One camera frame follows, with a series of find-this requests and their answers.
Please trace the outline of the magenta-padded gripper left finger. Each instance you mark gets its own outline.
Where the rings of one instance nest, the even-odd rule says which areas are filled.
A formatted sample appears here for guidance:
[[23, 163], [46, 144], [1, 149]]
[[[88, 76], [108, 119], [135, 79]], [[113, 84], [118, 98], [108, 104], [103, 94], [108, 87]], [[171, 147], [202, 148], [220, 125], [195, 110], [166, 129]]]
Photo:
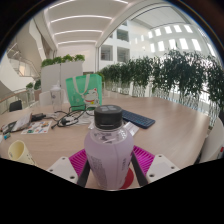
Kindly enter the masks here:
[[47, 171], [78, 186], [85, 187], [90, 172], [85, 150], [82, 149], [70, 157], [60, 157]]

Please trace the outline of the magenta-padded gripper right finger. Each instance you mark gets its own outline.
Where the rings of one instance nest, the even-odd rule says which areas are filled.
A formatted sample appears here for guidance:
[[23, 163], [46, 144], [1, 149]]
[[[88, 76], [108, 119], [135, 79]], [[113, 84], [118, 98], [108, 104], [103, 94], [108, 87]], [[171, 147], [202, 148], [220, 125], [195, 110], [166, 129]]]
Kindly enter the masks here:
[[140, 186], [145, 186], [179, 170], [163, 154], [153, 155], [138, 146], [133, 149], [131, 161]]

